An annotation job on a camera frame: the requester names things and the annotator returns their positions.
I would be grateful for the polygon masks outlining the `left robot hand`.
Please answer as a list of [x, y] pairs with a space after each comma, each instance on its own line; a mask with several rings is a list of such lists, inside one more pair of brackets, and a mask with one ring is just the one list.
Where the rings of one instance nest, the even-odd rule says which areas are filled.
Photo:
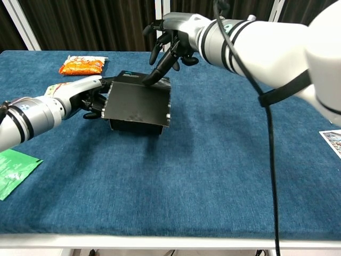
[[88, 76], [60, 86], [53, 94], [64, 108], [63, 120], [67, 120], [79, 110], [90, 111], [91, 118], [101, 117], [106, 103], [104, 94], [109, 92], [115, 77]]

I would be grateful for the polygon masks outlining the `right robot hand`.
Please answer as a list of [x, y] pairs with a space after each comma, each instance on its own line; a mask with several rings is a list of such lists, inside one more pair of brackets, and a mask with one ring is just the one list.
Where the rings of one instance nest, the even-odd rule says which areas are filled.
[[199, 51], [200, 34], [210, 22], [210, 19], [200, 14], [170, 12], [162, 19], [147, 25], [143, 30], [144, 36], [156, 30], [162, 32], [151, 51], [149, 65], [155, 63], [164, 45], [170, 44], [170, 47], [142, 83], [150, 86], [161, 80], [170, 69], [179, 71], [178, 59], [181, 59], [186, 66], [196, 65], [199, 60], [193, 54]]

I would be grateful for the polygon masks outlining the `black paper box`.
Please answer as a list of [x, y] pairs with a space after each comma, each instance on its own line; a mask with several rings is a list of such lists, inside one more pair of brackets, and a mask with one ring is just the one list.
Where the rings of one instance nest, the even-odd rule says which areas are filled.
[[144, 85], [147, 74], [122, 70], [108, 91], [102, 118], [112, 130], [161, 135], [171, 122], [171, 83], [168, 77]]

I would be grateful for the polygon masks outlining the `yellow-green snack packet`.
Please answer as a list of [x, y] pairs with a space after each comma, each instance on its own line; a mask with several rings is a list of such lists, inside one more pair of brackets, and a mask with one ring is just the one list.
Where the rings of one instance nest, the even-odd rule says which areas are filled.
[[57, 83], [54, 85], [50, 85], [46, 91], [45, 91], [45, 96], [46, 97], [52, 97], [54, 96], [55, 92], [61, 87], [70, 84], [70, 82], [65, 82], [65, 83]]

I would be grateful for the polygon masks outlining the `black pleated curtain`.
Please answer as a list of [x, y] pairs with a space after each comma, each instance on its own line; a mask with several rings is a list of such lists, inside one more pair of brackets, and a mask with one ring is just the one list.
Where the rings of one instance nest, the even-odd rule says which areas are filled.
[[309, 25], [324, 9], [338, 0], [285, 0], [279, 22]]
[[18, 0], [42, 50], [151, 51], [154, 0]]
[[[274, 0], [227, 0], [230, 4], [228, 19], [244, 20], [252, 14], [257, 20], [268, 21]], [[213, 0], [170, 0], [172, 12], [197, 13], [214, 19]]]
[[0, 0], [0, 53], [5, 50], [27, 50], [27, 47]]

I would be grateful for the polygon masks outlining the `orange snack packet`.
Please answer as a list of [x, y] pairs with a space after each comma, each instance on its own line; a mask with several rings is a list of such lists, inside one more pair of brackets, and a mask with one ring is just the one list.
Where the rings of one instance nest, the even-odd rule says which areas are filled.
[[68, 56], [59, 69], [61, 75], [99, 75], [108, 57]]

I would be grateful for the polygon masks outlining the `green sachet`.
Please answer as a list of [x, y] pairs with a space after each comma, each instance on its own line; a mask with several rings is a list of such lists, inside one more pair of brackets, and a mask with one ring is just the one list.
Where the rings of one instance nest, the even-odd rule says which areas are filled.
[[42, 162], [42, 159], [12, 149], [1, 152], [0, 201], [5, 200]]

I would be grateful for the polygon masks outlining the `blue table mat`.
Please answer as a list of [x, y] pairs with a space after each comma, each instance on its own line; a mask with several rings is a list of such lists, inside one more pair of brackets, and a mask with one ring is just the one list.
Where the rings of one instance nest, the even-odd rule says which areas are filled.
[[[272, 239], [264, 109], [243, 77], [200, 62], [169, 72], [170, 126], [111, 130], [78, 112], [19, 146], [42, 164], [4, 201], [0, 234]], [[272, 106], [281, 239], [341, 241], [332, 124], [291, 97]]]

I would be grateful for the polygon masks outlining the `photo postcard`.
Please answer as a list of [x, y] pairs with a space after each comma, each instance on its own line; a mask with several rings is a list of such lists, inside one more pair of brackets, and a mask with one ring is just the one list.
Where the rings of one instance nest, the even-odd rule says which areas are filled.
[[336, 153], [336, 155], [341, 159], [341, 129], [320, 131], [319, 133]]

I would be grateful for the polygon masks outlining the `white frame post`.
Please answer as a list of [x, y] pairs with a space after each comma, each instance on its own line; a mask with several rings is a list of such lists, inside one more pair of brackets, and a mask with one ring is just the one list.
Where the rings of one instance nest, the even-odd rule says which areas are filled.
[[274, 0], [269, 22], [278, 22], [285, 1], [286, 0]]
[[41, 47], [36, 36], [24, 14], [18, 0], [2, 0], [8, 14], [10, 15], [17, 31], [19, 32], [25, 46], [29, 51], [40, 51]]
[[[159, 20], [163, 18], [164, 14], [171, 12], [171, 0], [155, 0], [155, 19]], [[162, 35], [162, 32], [156, 32], [157, 38]], [[170, 47], [170, 43], [166, 44], [162, 48], [162, 52], [166, 52]]]

